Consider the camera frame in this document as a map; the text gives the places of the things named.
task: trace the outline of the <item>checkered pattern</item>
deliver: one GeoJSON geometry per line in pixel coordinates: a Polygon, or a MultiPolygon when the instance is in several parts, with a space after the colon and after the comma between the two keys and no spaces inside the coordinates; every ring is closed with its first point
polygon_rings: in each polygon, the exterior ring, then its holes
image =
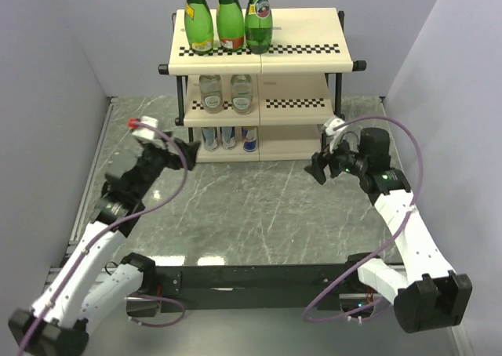
{"type": "MultiPolygon", "coordinates": [[[[251,53],[249,49],[241,49],[238,52],[228,52],[224,50],[222,46],[215,47],[213,51],[209,54],[205,54],[205,56],[248,56],[251,53]]],[[[197,54],[194,53],[193,50],[186,48],[185,46],[180,47],[180,56],[195,56],[197,54]]]]}
{"type": "Polygon", "coordinates": [[[267,99],[267,109],[286,109],[287,107],[325,107],[324,99],[290,99],[290,100],[269,100],[267,99]]]}
{"type": "MultiPolygon", "coordinates": [[[[340,54],[340,47],[338,44],[324,44],[324,45],[271,45],[268,50],[270,54],[340,54]]],[[[206,54],[207,56],[248,56],[251,53],[249,49],[242,49],[238,52],[228,52],[222,46],[215,47],[215,49],[206,54]]],[[[181,46],[180,56],[195,56],[193,50],[181,46]]]]}
{"type": "MultiPolygon", "coordinates": [[[[196,110],[200,110],[200,111],[203,111],[204,110],[204,107],[202,106],[202,103],[200,101],[197,101],[197,100],[194,100],[192,105],[191,105],[191,108],[196,111],[196,110]]],[[[232,104],[229,103],[228,101],[224,101],[223,102],[223,109],[224,111],[227,111],[228,109],[231,109],[232,108],[232,104]]]]}
{"type": "Polygon", "coordinates": [[[270,54],[340,54],[338,44],[324,45],[271,45],[270,54]]]}

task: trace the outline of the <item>marble floor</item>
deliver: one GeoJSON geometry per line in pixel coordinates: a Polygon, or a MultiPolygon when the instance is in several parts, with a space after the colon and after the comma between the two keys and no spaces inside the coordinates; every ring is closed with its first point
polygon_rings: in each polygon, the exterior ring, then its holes
{"type": "MultiPolygon", "coordinates": [[[[384,109],[376,96],[355,96],[344,97],[343,112],[351,119],[384,114],[384,109]]],[[[127,121],[141,115],[160,119],[164,129],[187,140],[187,130],[174,125],[175,97],[118,98],[97,162],[86,219],[100,194],[107,162],[123,148],[138,151],[127,121]]],[[[388,129],[382,121],[360,122],[352,129],[374,125],[388,129]]],[[[351,142],[356,145],[355,137],[351,142]]],[[[394,166],[399,166],[394,144],[391,154],[394,166]]],[[[304,171],[307,163],[198,165],[178,198],[140,219],[115,260],[138,252],[159,265],[343,263],[350,254],[373,251],[390,236],[355,177],[342,175],[320,186],[304,171]]],[[[164,171],[145,205],[158,204],[180,180],[181,172],[164,171]]],[[[386,250],[383,258],[400,261],[396,248],[386,250]]]]}

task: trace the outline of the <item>wooden shelf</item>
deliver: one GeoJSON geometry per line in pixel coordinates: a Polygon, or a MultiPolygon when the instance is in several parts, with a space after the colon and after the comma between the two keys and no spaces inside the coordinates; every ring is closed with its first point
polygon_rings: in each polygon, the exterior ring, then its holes
{"type": "Polygon", "coordinates": [[[260,106],[258,100],[258,77],[252,75],[254,84],[253,109],[247,115],[235,113],[231,106],[231,75],[223,75],[224,109],[220,113],[210,114],[202,108],[198,76],[188,77],[187,98],[185,100],[184,124],[187,127],[222,127],[222,126],[257,126],[260,124],[260,106]]]}
{"type": "Polygon", "coordinates": [[[169,60],[171,75],[202,74],[259,74],[261,57],[248,49],[240,52],[225,52],[220,44],[216,28],[216,10],[211,10],[214,25],[214,50],[211,55],[198,56],[190,50],[185,34],[184,9],[176,13],[173,47],[169,60]]]}
{"type": "Polygon", "coordinates": [[[321,149],[316,125],[261,126],[260,161],[310,160],[321,149]]]}
{"type": "Polygon", "coordinates": [[[324,74],[258,77],[260,125],[321,125],[333,117],[324,74]]]}
{"type": "Polygon", "coordinates": [[[261,56],[262,74],[353,70],[336,9],[272,9],[274,36],[261,56]]]}
{"type": "Polygon", "coordinates": [[[216,30],[216,10],[212,10],[215,49],[210,55],[198,56],[189,49],[184,10],[178,10],[169,74],[299,74],[353,70],[354,63],[336,9],[273,9],[272,12],[274,35],[268,53],[257,55],[248,49],[225,52],[216,30]]]}
{"type": "MultiPolygon", "coordinates": [[[[218,136],[221,140],[220,129],[218,129],[218,136]]],[[[222,148],[221,143],[220,147],[214,152],[209,152],[204,146],[201,146],[197,162],[258,162],[260,160],[258,150],[246,152],[242,148],[242,131],[239,127],[235,130],[235,138],[237,145],[233,150],[229,151],[222,148]]],[[[202,131],[200,129],[195,129],[195,140],[202,140],[202,131]]]]}

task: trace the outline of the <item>green glass bottle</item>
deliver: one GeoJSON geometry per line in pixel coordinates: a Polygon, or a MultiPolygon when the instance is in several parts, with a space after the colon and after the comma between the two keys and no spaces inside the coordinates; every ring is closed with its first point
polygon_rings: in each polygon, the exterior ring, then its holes
{"type": "Polygon", "coordinates": [[[218,1],[216,25],[226,50],[239,50],[244,46],[244,16],[238,0],[218,1]]]}
{"type": "Polygon", "coordinates": [[[188,44],[197,54],[213,51],[214,26],[206,0],[187,0],[185,8],[185,31],[188,44]]]}
{"type": "Polygon", "coordinates": [[[274,21],[268,0],[249,0],[246,13],[246,40],[255,54],[268,51],[272,43],[274,21]]]}

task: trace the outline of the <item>can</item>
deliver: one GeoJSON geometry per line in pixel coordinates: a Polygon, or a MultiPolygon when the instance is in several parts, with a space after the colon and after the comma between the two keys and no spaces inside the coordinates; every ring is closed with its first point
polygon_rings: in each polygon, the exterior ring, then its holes
{"type": "Polygon", "coordinates": [[[218,149],[218,129],[216,127],[203,127],[202,139],[207,151],[214,152],[218,149]]]}
{"type": "Polygon", "coordinates": [[[258,148],[258,128],[243,127],[242,142],[244,144],[244,151],[246,152],[256,151],[256,149],[258,148]]]}
{"type": "Polygon", "coordinates": [[[225,150],[233,150],[236,145],[235,127],[220,127],[221,146],[225,150]]]}

